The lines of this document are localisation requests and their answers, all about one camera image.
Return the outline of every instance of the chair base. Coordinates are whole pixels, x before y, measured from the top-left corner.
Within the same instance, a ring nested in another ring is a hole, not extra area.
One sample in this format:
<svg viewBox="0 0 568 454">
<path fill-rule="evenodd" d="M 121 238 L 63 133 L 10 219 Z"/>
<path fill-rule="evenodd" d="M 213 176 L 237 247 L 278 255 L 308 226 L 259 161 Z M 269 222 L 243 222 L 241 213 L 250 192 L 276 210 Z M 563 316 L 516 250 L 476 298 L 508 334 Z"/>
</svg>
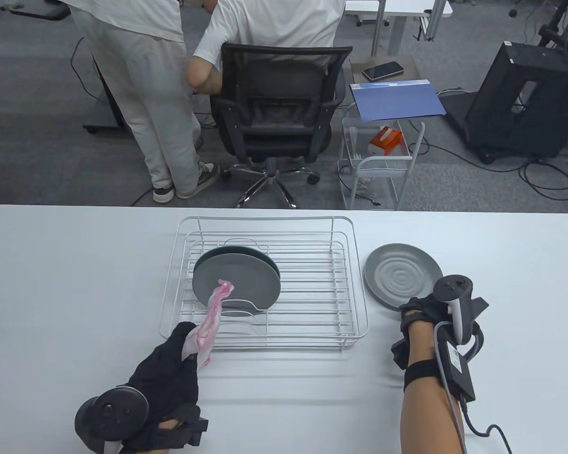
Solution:
<svg viewBox="0 0 568 454">
<path fill-rule="evenodd" d="M 299 204 L 295 201 L 292 194 L 286 189 L 286 186 L 284 186 L 284 184 L 282 184 L 282 182 L 279 180 L 279 175 L 307 175 L 307 181 L 309 184 L 317 184 L 317 182 L 320 181 L 320 174 L 310 167 L 297 167 L 294 169 L 278 171 L 276 168 L 275 158 L 267 158 L 267 160 L 265 160 L 265 169 L 252 168 L 247 164 L 234 164 L 230 168 L 223 170 L 222 177 L 224 179 L 227 179 L 234 172 L 260 177 L 255 184 L 253 184 L 246 190 L 244 194 L 241 195 L 240 199 L 238 199 L 238 202 L 236 203 L 236 208 L 243 208 L 245 203 L 247 203 L 253 195 L 258 193 L 267 184 L 269 184 L 269 186 L 274 187 L 278 194 L 282 196 L 289 208 L 294 208 L 295 210 L 297 210 L 300 208 Z"/>
</svg>

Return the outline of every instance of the white desk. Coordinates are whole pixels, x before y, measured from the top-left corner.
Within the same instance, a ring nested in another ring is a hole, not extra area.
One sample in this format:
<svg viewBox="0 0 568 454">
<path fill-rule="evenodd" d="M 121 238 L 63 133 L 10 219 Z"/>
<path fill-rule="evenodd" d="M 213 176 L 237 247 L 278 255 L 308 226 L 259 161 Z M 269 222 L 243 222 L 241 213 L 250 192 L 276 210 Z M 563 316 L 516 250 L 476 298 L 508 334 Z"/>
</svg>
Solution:
<svg viewBox="0 0 568 454">
<path fill-rule="evenodd" d="M 303 213 L 349 216 L 362 263 L 404 242 L 472 278 L 490 303 L 472 421 L 500 424 L 516 453 L 568 453 L 568 214 Z M 160 342 L 176 226 L 216 214 L 291 212 L 0 206 L 0 454 L 89 454 L 76 410 Z M 208 432 L 184 452 L 399 453 L 399 322 L 367 297 L 370 331 L 342 354 L 215 354 L 200 374 Z M 496 435 L 468 445 L 503 453 Z"/>
<path fill-rule="evenodd" d="M 393 29 L 391 31 L 388 55 L 397 55 L 404 34 L 407 17 L 429 17 L 425 9 L 431 9 L 434 0 L 386 0 L 384 17 L 393 17 Z M 358 15 L 358 17 L 374 17 L 379 10 L 379 0 L 347 0 L 345 2 L 345 14 Z M 442 17 L 453 15 L 453 9 L 449 2 L 444 6 Z"/>
</svg>

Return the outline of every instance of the black glove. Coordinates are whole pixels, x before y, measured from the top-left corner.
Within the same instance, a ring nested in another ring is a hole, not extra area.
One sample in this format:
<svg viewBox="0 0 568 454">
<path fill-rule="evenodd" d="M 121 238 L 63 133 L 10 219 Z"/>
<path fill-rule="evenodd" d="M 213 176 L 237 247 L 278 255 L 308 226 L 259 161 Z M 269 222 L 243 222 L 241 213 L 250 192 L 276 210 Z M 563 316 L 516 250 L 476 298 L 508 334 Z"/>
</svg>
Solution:
<svg viewBox="0 0 568 454">
<path fill-rule="evenodd" d="M 405 305 L 399 307 L 399 311 L 401 312 L 399 330 L 404 335 L 404 339 L 393 344 L 391 352 L 394 354 L 395 363 L 400 369 L 405 370 L 408 367 L 408 358 L 410 356 L 410 337 L 408 335 L 410 325 L 419 320 L 436 325 L 440 322 L 451 322 L 453 318 L 448 314 L 448 305 L 436 300 L 433 294 L 429 294 L 425 298 L 410 298 Z"/>
<path fill-rule="evenodd" d="M 436 300 L 433 293 L 427 295 L 425 298 L 410 298 L 405 305 L 399 307 L 399 311 L 401 312 L 399 330 L 404 335 L 404 339 L 409 343 L 408 328 L 414 322 L 422 320 L 436 325 L 440 322 L 452 322 L 453 320 L 452 315 L 448 314 L 448 304 Z M 407 315 L 407 313 L 411 311 L 418 312 Z"/>
<path fill-rule="evenodd" d="M 200 409 L 195 405 L 198 401 L 197 355 L 182 361 L 181 352 L 186 336 L 194 328 L 191 322 L 180 322 L 169 339 L 137 366 L 126 383 L 143 393 L 149 412 L 141 430 L 122 441 L 124 448 L 150 451 L 176 444 L 176 439 L 193 432 L 192 426 L 200 416 Z M 180 421 L 180 426 L 174 430 L 158 428 L 158 424 L 169 419 Z"/>
</svg>

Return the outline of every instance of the person's elbow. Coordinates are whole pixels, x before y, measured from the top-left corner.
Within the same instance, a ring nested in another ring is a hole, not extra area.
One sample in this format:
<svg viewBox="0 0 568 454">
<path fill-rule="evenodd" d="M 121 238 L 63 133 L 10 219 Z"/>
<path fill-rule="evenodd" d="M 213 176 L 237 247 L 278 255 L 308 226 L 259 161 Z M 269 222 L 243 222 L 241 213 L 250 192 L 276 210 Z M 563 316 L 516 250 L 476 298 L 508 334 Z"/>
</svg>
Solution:
<svg viewBox="0 0 568 454">
<path fill-rule="evenodd" d="M 191 85 L 191 88 L 199 90 L 206 84 L 210 76 L 210 69 L 207 69 L 205 66 L 206 65 L 202 65 L 198 57 L 191 59 L 191 63 L 187 69 L 187 82 Z"/>
</svg>

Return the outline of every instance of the plate with spiral pattern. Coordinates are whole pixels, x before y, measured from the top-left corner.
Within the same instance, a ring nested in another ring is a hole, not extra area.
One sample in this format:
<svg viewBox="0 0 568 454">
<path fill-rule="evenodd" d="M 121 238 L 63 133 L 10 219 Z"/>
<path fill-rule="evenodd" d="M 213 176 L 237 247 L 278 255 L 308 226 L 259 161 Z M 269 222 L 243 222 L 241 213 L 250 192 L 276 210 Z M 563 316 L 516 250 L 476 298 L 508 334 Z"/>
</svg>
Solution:
<svg viewBox="0 0 568 454">
<path fill-rule="evenodd" d="M 429 295 L 442 276 L 433 257 L 409 244 L 385 244 L 372 251 L 364 265 L 368 289 L 394 311 L 412 297 Z"/>
</svg>

